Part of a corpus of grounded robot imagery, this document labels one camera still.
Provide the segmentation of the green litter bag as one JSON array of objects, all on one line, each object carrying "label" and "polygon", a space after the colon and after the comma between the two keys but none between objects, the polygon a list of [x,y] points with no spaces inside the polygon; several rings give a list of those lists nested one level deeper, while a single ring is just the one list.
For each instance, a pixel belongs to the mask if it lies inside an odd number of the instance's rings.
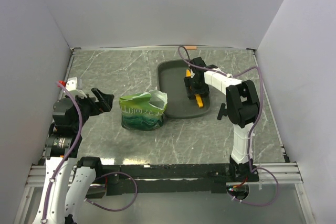
[{"label": "green litter bag", "polygon": [[119,98],[121,125],[128,130],[153,131],[163,125],[167,94],[159,90]]}]

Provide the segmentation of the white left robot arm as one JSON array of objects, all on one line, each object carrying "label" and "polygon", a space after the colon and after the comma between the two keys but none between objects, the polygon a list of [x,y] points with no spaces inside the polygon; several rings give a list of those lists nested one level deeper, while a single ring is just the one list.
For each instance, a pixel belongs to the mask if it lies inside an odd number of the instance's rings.
[{"label": "white left robot arm", "polygon": [[93,88],[91,98],[78,89],[62,89],[66,95],[54,104],[45,145],[45,181],[34,223],[76,223],[90,185],[104,175],[100,158],[77,160],[77,154],[85,122],[111,111],[114,95]]}]

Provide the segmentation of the yellow plastic scoop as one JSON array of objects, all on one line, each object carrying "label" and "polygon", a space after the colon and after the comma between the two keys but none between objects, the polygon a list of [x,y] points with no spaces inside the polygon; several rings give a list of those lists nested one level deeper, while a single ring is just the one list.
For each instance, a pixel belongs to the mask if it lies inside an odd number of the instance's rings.
[{"label": "yellow plastic scoop", "polygon": [[[191,77],[191,72],[188,69],[186,69],[186,77]],[[204,105],[201,96],[199,94],[195,94],[194,96],[198,107],[202,108]]]}]

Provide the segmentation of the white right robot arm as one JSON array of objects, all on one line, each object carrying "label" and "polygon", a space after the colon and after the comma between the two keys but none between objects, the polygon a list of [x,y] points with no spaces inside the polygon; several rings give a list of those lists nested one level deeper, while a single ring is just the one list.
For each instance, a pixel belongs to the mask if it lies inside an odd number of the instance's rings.
[{"label": "white right robot arm", "polygon": [[253,164],[251,135],[260,111],[256,87],[251,80],[242,81],[222,73],[215,65],[207,66],[201,57],[187,63],[184,84],[190,100],[195,99],[197,105],[201,105],[202,99],[209,95],[210,87],[225,96],[226,102],[221,104],[217,119],[226,116],[233,124],[234,143],[229,158],[229,175],[231,179],[241,181],[249,176]]}]

